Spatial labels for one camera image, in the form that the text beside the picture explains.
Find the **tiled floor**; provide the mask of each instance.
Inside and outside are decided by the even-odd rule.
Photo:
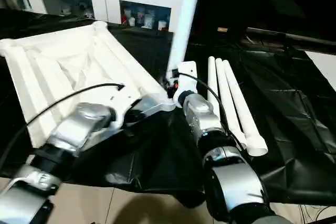
[[[7,179],[0,178],[0,188]],[[174,197],[135,194],[113,188],[63,184],[52,202],[56,205],[49,224],[220,224],[209,215],[205,203],[195,209],[183,207]],[[271,204],[272,209],[294,224],[301,224],[298,205]],[[302,206],[305,223],[315,220],[322,207]],[[319,219],[336,215],[336,207],[326,209]]]

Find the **black cable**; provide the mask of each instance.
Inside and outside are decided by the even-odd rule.
[[[13,148],[14,144],[16,143],[16,141],[18,140],[18,138],[25,132],[26,127],[28,127],[31,123],[33,123],[37,118],[39,118],[41,115],[43,115],[45,112],[47,112],[48,110],[50,110],[52,107],[56,106],[58,103],[67,100],[75,95],[78,95],[80,93],[83,93],[85,91],[91,90],[91,89],[96,89],[96,88],[100,88],[100,87],[107,87],[107,86],[113,86],[113,87],[118,87],[118,90],[121,90],[124,85],[122,84],[116,84],[116,83],[102,83],[102,84],[98,84],[98,85],[94,85],[94,86],[90,86],[81,90],[78,90],[70,95],[67,95],[66,97],[63,97],[62,99],[52,103],[50,106],[48,106],[47,108],[45,108],[44,110],[42,110],[40,113],[38,113],[36,116],[34,116],[32,119],[30,119],[23,127],[21,127],[21,129],[19,129],[15,135],[13,136],[13,138],[8,142],[4,153],[2,154],[1,158],[0,158],[0,171],[2,170],[7,157],[9,155],[9,152],[11,151],[11,149]]]
[[[318,218],[319,218],[319,216],[320,216],[320,214],[321,214],[324,210],[326,210],[327,208],[329,208],[329,207],[325,207],[325,208],[323,208],[321,211],[319,211],[319,213],[317,214],[317,216],[316,216],[316,218],[315,218],[315,221],[317,221]]]
[[[310,219],[311,221],[313,221],[313,219],[311,218],[310,214],[308,213],[307,206],[306,206],[306,205],[304,205],[304,207],[305,207],[305,210],[306,210],[306,213],[307,213],[307,215],[308,215],[309,219]]]
[[[303,217],[303,224],[306,224],[306,219],[305,219],[305,215],[304,215],[304,213],[303,213],[303,209],[302,209],[302,206],[301,205],[299,205],[299,208],[300,208],[300,211],[301,211],[301,214],[302,214],[302,217]]]
[[[239,146],[239,148],[241,149],[241,151],[243,151],[244,150],[243,146],[241,145],[241,143],[238,141],[238,139],[235,137],[235,135],[228,128],[227,118],[226,118],[226,114],[225,114],[225,109],[224,109],[224,106],[223,106],[221,100],[219,99],[218,95],[204,81],[202,81],[201,79],[199,79],[197,77],[193,77],[193,76],[191,76],[190,74],[187,74],[187,73],[178,73],[178,74],[181,74],[183,76],[188,76],[188,77],[196,80],[198,83],[200,83],[201,85],[203,85],[207,90],[209,90],[210,93],[216,98],[216,100],[217,100],[217,102],[219,104],[219,107],[220,107],[220,109],[222,111],[222,114],[223,114],[224,125],[223,124],[222,125],[225,126],[224,128],[226,128],[226,129],[224,129],[226,135],[227,136],[231,136],[236,141],[236,143]]]

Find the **white pvc pipe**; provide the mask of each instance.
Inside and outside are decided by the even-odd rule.
[[[225,115],[229,130],[236,136],[238,141],[246,149],[247,142],[245,135],[240,129],[238,117],[236,114],[235,106],[230,93],[230,88],[226,80],[225,69],[223,61],[219,58],[216,59],[217,77],[219,83],[220,99],[225,109]]]
[[[218,95],[216,65],[215,65],[215,58],[213,56],[210,56],[208,58],[208,86],[216,93],[216,95]],[[208,101],[214,107],[215,115],[219,119],[221,119],[219,112],[219,104],[210,91],[208,91]]]
[[[247,152],[250,156],[263,156],[268,152],[265,140],[260,136],[251,112],[240,90],[236,77],[227,60],[223,61],[225,75],[233,97],[241,126],[246,137]]]
[[[166,78],[172,78],[172,70],[177,69],[179,64],[184,61],[187,49],[191,26],[194,19],[197,0],[183,0],[181,14],[174,34],[173,44],[168,60]]]

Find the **black plastic sheet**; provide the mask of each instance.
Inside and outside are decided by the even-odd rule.
[[[27,37],[92,22],[8,10],[0,13],[0,38]],[[109,30],[154,78],[164,75],[171,34],[115,25]],[[273,54],[236,47],[209,49],[191,41],[186,60],[197,62],[203,80],[210,55],[230,61],[267,142],[268,154],[253,158],[252,165],[270,200],[336,205],[336,93],[308,56],[293,50]],[[0,67],[0,111],[6,117],[1,125],[2,153],[24,119],[3,58]],[[14,146],[1,175],[12,176],[31,150],[26,133]],[[84,152],[70,181],[173,194],[189,206],[204,199],[201,158],[178,109],[154,115]]]

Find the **red object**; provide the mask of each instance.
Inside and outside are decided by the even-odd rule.
[[[123,15],[121,16],[121,24],[123,24],[123,25],[127,25],[127,17],[126,17],[125,14],[123,14]]]

